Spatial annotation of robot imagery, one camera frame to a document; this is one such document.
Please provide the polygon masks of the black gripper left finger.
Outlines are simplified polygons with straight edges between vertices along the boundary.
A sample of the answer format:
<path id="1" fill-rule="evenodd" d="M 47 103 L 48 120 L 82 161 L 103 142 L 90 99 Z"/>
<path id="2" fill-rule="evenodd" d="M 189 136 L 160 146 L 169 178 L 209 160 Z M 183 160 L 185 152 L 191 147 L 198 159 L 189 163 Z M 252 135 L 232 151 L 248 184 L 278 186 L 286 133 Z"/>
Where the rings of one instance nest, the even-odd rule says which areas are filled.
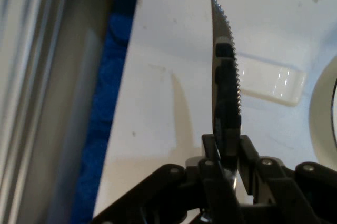
<path id="1" fill-rule="evenodd" d="M 166 164 L 92 219 L 92 223 L 245 223 L 234 192 L 239 134 L 203 135 L 206 156 L 186 168 Z"/>

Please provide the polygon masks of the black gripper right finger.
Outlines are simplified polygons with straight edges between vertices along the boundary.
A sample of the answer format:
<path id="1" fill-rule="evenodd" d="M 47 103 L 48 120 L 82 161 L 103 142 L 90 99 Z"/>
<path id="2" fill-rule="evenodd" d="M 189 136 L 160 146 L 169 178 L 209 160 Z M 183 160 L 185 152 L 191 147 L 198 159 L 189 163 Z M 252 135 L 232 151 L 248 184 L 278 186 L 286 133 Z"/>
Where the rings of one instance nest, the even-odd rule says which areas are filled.
<path id="1" fill-rule="evenodd" d="M 336 223 L 336 171 L 315 162 L 294 170 L 273 157 L 261 157 L 250 138 L 240 138 L 238 172 L 254 206 L 275 209 L 281 223 Z"/>

